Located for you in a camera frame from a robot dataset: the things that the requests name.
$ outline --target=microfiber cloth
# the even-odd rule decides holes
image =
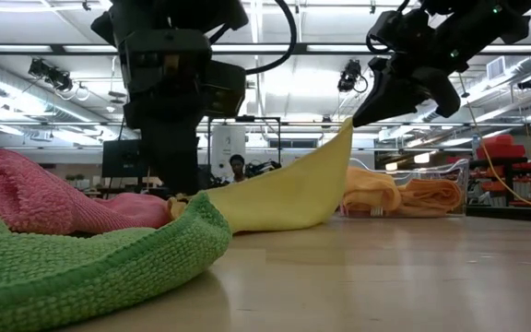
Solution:
[[[91,238],[12,233],[0,220],[0,331],[36,331],[169,291],[224,254],[231,238],[206,194],[158,230]]]
[[[332,140],[290,165],[206,192],[233,232],[298,230],[326,222],[344,192],[352,133],[348,118]]]
[[[348,167],[342,205],[350,211],[370,211],[376,207],[394,211],[401,205],[401,194],[392,176]]]
[[[403,216],[443,216],[462,202],[460,188],[449,180],[412,179],[398,191],[403,202],[396,213]]]
[[[165,201],[121,194],[91,199],[16,152],[0,149],[0,218],[10,230],[39,234],[100,234],[171,221]]]

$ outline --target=man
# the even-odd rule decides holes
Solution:
[[[231,183],[239,183],[245,180],[245,159],[241,155],[233,155],[229,159],[230,167],[232,168]]]

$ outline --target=pink towel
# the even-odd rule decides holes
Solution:
[[[161,198],[121,194],[94,200],[5,149],[0,149],[0,217],[12,231],[59,235],[159,228],[170,221]]]

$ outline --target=table surface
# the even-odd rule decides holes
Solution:
[[[180,289],[63,331],[531,332],[531,222],[334,218],[235,236]]]

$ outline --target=green towel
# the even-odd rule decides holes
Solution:
[[[206,270],[230,239],[206,194],[158,230],[88,239],[12,233],[0,220],[0,331],[63,326],[142,302]]]

